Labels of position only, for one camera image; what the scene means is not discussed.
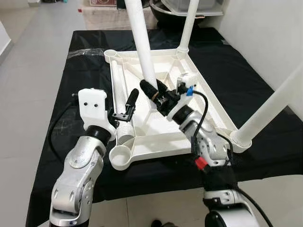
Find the black cable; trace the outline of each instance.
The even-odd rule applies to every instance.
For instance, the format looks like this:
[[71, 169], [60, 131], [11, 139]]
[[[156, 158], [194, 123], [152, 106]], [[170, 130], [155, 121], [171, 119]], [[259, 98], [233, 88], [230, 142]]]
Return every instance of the black cable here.
[[239, 192], [240, 194], [242, 194], [244, 197], [246, 197], [254, 206], [255, 208], [257, 208], [257, 210], [259, 211], [259, 213], [262, 215], [262, 217], [264, 218], [264, 220], [266, 221], [266, 223], [268, 224], [269, 227], [274, 227], [273, 224], [270, 222], [269, 218], [267, 217], [267, 215], [265, 214], [265, 212], [262, 210], [262, 208], [257, 204], [256, 201], [254, 201], [254, 199], [252, 197], [250, 197], [246, 192], [244, 192], [241, 188], [239, 187], [232, 187], [235, 191]]
[[225, 166], [226, 166], [226, 165], [228, 165], [228, 163], [230, 163], [230, 162], [233, 163], [233, 146], [232, 146], [232, 142], [231, 142], [227, 137], [225, 137], [225, 136], [223, 136], [223, 135], [221, 135], [221, 134], [219, 134], [219, 133], [217, 133], [217, 135], [220, 136], [221, 138], [225, 139], [225, 140], [228, 142], [229, 147], [230, 147], [230, 151], [231, 151], [231, 161], [225, 162]]
[[202, 123], [203, 123], [203, 121], [204, 121], [204, 119], [205, 119], [205, 117], [206, 117], [206, 114], [207, 114], [207, 110], [208, 110], [208, 100], [207, 100], [207, 97], [204, 95], [204, 94], [202, 94], [201, 92], [198, 92], [198, 91], [193, 91], [194, 92], [194, 94], [197, 94], [197, 95], [200, 95], [200, 96], [202, 96], [202, 98], [204, 99], [204, 101], [205, 101], [205, 108], [204, 108], [204, 112], [203, 112], [203, 114], [202, 114], [202, 118], [201, 118], [201, 120], [200, 120], [200, 122], [199, 122], [199, 124], [198, 124], [198, 126], [197, 126], [197, 128], [196, 128], [196, 130], [195, 130], [195, 133], [194, 133], [194, 138], [196, 138], [197, 137], [197, 134], [198, 134], [198, 132], [199, 132], [199, 129], [201, 128], [201, 125], [202, 125]]
[[53, 123], [51, 123], [49, 129], [48, 129], [48, 133], [47, 133], [47, 141], [49, 144], [49, 147], [51, 148], [52, 153], [55, 155], [55, 157], [63, 164], [64, 161], [61, 159], [59, 153], [56, 151], [56, 149], [53, 147], [53, 142], [52, 142], [52, 133], [53, 133], [53, 129], [55, 128], [56, 124], [58, 123], [58, 121], [61, 119], [61, 117], [63, 116], [63, 114], [68, 110], [68, 108], [70, 108], [70, 106], [73, 104], [73, 102], [69, 102], [65, 108], [58, 114], [58, 116], [55, 118], [55, 120], [53, 121]]

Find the white pipe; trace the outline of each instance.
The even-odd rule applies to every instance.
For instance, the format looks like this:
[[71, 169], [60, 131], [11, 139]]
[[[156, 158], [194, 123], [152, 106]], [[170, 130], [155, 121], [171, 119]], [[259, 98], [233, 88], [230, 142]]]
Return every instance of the white pipe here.
[[302, 89], [302, 64], [283, 82], [269, 99], [237, 131], [231, 133], [234, 142], [249, 147], [251, 140], [270, 123]]
[[[123, 75], [119, 73], [118, 64], [116, 61], [111, 62], [113, 89], [115, 95], [116, 113], [125, 113], [125, 104], [127, 100], [127, 94], [124, 92], [123, 86], [125, 80]], [[117, 128], [117, 145], [124, 144], [126, 141], [135, 137], [134, 128], [131, 122], [120, 122]]]
[[144, 79], [158, 89], [141, 0], [125, 0]]
[[189, 44], [191, 32], [193, 30], [198, 5], [199, 5], [199, 0], [190, 0], [180, 45], [177, 48], [179, 52], [182, 53], [188, 52], [188, 44]]

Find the floor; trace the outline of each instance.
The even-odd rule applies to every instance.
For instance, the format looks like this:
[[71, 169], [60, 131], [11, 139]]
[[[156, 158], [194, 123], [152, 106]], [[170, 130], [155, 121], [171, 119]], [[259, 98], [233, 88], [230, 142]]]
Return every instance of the floor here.
[[[42, 4], [0, 66], [1, 226], [24, 226], [29, 196], [72, 32], [85, 29], [79, 2]], [[276, 227], [303, 225], [302, 176], [240, 183]], [[148, 227], [155, 218], [203, 227], [202, 189], [165, 192], [93, 205], [91, 227]], [[255, 212], [260, 226], [265, 223]], [[7, 218], [14, 214], [12, 220]]]
[[0, 21], [3, 23], [6, 32], [13, 43], [21, 37], [29, 22], [38, 11], [36, 7], [26, 7], [18, 9], [0, 9]]

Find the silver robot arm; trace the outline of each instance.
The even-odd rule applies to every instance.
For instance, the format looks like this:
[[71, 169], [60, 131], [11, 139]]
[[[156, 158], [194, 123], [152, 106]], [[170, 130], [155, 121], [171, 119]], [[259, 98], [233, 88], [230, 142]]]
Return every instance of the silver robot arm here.
[[105, 110], [107, 97], [103, 90], [79, 91], [80, 116], [85, 135], [68, 153], [64, 169], [52, 191], [50, 227], [88, 227], [97, 178], [103, 169], [106, 145], [116, 138], [116, 129], [110, 124], [130, 121], [135, 111], [139, 91], [134, 89], [125, 105], [125, 114]]
[[230, 187], [237, 186], [237, 182], [229, 163], [227, 141], [216, 133], [207, 119], [193, 137], [202, 114], [193, 111], [178, 91], [169, 91], [160, 81], [157, 85], [158, 90], [145, 80], [140, 82], [141, 89], [156, 104], [157, 110], [169, 121], [175, 121], [192, 143], [192, 153], [197, 157], [195, 163], [204, 172], [203, 201], [210, 210], [205, 227], [259, 227], [249, 204]]

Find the black cloth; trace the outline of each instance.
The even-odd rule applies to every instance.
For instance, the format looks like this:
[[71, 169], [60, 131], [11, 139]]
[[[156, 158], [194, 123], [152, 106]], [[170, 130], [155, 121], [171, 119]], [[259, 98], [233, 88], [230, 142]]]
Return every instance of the black cloth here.
[[[151, 49], [176, 48], [181, 39], [181, 32], [165, 29], [151, 30], [148, 34]], [[132, 51], [135, 44], [131, 31], [75, 31], [69, 52], [90, 48]], [[241, 54], [226, 44], [213, 28], [193, 31], [189, 56], [237, 127], [241, 127], [273, 93]], [[104, 56], [70, 55], [51, 122], [71, 100], [72, 93], [91, 87], [105, 90], [106, 106], [113, 106], [110, 67]], [[83, 132], [79, 111], [76, 107], [69, 109], [53, 132], [53, 143], [61, 157], [74, 147]], [[110, 151], [114, 144], [110, 143], [107, 150]], [[302, 174], [302, 151], [303, 123], [288, 108], [254, 138], [250, 149], [240, 155], [234, 154], [232, 165], [238, 181]], [[190, 154], [150, 159], [135, 162], [125, 171], [116, 171], [107, 153], [104, 169], [96, 182], [94, 202], [200, 187], [200, 174], [190, 160]], [[51, 191], [61, 172], [62, 165], [46, 141], [30, 197], [28, 227], [48, 220]]]

